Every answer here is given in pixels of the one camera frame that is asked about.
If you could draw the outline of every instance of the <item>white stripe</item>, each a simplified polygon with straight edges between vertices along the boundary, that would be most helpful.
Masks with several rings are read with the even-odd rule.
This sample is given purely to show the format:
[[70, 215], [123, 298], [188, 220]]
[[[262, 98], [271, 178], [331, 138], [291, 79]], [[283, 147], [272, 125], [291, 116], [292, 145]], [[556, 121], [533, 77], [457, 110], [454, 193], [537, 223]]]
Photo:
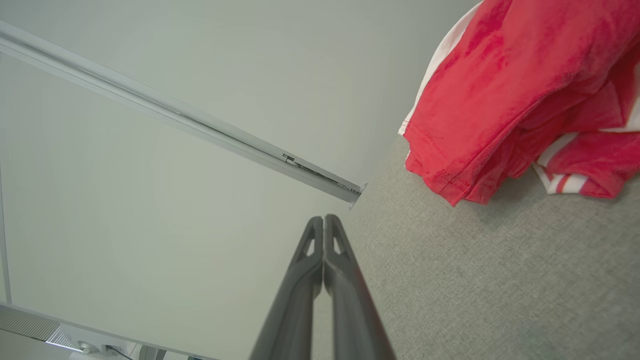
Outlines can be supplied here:
[[580, 193], [589, 178], [580, 174], [571, 174], [564, 184], [563, 193]]
[[549, 195], [553, 195], [557, 193], [558, 184], [560, 183], [560, 180], [562, 180], [562, 178], [564, 177], [564, 174], [553, 174], [553, 177], [554, 177], [553, 180], [551, 180], [551, 183], [547, 188], [547, 194]]
[[462, 38], [462, 34], [465, 33], [467, 26], [471, 22], [471, 19], [473, 19], [481, 3], [482, 1], [471, 8], [471, 10], [469, 10], [463, 17], [461, 17], [460, 20], [458, 20], [458, 22], [453, 26], [453, 28], [451, 28], [451, 30], [449, 30], [449, 32], [444, 36], [444, 38], [440, 42], [440, 45], [438, 45], [438, 47], [436, 48], [436, 51], [433, 53], [431, 61], [429, 62], [429, 66], [427, 67], [427, 71], [422, 78], [422, 82], [420, 83], [418, 95], [416, 95], [415, 97], [415, 103], [413, 104], [411, 111], [409, 111], [409, 114], [406, 116], [406, 118], [404, 118], [402, 126], [400, 126], [400, 130], [398, 130], [399, 135], [404, 135], [404, 131], [409, 124], [409, 120], [411, 120], [411, 117], [413, 116], [413, 112], [415, 111], [415, 107], [418, 105], [418, 101], [422, 96], [422, 92], [424, 91], [425, 86], [427, 86], [427, 83], [433, 76], [433, 73], [436, 72], [438, 66], [440, 66], [440, 64], [445, 60], [445, 58], [447, 57], [447, 55], [449, 55], [453, 48], [458, 45], [460, 38]]
[[578, 133], [568, 133], [560, 136], [560, 139], [556, 140], [553, 144], [547, 147], [538, 160], [536, 161], [538, 164], [547, 167], [549, 165], [549, 161], [560, 151], [566, 144], [570, 143], [575, 137], [578, 136]]
[[540, 178], [540, 181], [542, 181], [542, 185], [545, 186], [546, 190], [549, 190], [549, 186], [551, 186], [551, 181], [549, 181], [549, 178], [547, 177], [547, 173], [545, 172], [545, 169], [536, 163], [531, 164], [531, 166], [533, 167], [533, 170], [536, 171], [536, 174]]

